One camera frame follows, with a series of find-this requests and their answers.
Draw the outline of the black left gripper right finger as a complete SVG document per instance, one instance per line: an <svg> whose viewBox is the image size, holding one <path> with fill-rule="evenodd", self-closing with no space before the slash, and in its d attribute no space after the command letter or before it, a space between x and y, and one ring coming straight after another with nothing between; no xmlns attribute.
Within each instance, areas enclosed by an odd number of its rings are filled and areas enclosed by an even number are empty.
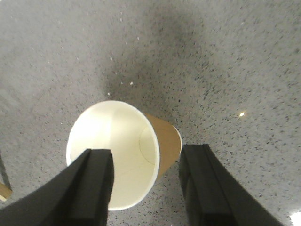
<svg viewBox="0 0 301 226"><path fill-rule="evenodd" d="M220 163L209 145L185 145L179 179L190 226L280 226Z"/></svg>

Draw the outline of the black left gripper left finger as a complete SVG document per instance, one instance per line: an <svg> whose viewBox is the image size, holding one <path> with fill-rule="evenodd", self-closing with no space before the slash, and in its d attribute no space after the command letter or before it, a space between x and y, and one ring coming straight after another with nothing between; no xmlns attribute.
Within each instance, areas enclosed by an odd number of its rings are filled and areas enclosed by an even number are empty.
<svg viewBox="0 0 301 226"><path fill-rule="evenodd" d="M2 226L105 226L114 181L110 150L87 149L45 185L1 209Z"/></svg>

